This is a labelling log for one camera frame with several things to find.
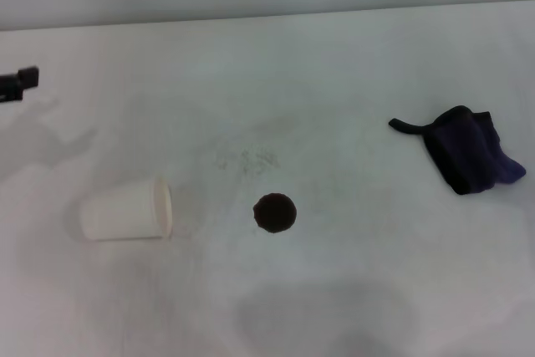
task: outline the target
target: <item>cloth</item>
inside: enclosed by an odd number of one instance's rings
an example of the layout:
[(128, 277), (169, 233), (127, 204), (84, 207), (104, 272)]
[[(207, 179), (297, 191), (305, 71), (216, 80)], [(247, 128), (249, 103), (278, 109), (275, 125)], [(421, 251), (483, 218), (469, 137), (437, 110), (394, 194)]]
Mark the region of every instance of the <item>cloth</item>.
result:
[(482, 192), (496, 183), (512, 184), (526, 175), (523, 166), (503, 152), (489, 112), (472, 113), (466, 106), (456, 106), (430, 125), (397, 119), (389, 125), (401, 133), (422, 135), (444, 180), (457, 194)]

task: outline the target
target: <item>dark purple cloth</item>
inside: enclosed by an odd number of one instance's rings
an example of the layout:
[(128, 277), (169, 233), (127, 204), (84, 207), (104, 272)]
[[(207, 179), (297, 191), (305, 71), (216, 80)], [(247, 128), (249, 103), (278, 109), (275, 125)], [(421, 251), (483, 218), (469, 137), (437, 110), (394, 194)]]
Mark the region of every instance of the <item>dark purple cloth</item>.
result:
[(526, 175), (500, 146), (489, 112), (472, 113), (457, 106), (430, 125), (408, 125), (393, 119), (395, 130), (419, 134), (444, 179), (458, 194), (477, 193), (496, 183), (512, 184)]

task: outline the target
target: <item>dark round object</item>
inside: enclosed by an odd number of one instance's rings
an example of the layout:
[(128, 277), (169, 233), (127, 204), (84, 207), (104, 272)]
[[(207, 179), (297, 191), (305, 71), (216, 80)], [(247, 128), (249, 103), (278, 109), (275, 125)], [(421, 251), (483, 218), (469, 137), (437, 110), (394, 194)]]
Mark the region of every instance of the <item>dark round object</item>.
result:
[(298, 215), (292, 200), (278, 193), (263, 196), (252, 210), (258, 226), (270, 233), (288, 230)]

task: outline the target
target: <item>white tabletop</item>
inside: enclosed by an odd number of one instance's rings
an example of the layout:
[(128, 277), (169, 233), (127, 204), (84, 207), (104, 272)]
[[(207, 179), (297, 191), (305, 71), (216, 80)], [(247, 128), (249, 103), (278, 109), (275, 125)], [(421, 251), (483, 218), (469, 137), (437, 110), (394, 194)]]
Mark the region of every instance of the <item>white tabletop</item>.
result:
[[(0, 355), (535, 353), (535, 3), (0, 33)], [(392, 117), (490, 110), (528, 174), (458, 196)], [(168, 241), (79, 201), (161, 173)], [(290, 196), (269, 234), (252, 206)]]

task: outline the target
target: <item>white paper cup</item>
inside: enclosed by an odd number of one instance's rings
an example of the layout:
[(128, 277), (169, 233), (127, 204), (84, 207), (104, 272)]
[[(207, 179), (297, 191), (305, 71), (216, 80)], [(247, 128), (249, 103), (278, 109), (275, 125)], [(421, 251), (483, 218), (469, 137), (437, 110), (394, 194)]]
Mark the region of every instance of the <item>white paper cup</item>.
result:
[(82, 204), (80, 223), (89, 240), (169, 237), (169, 187), (157, 177), (106, 191)]

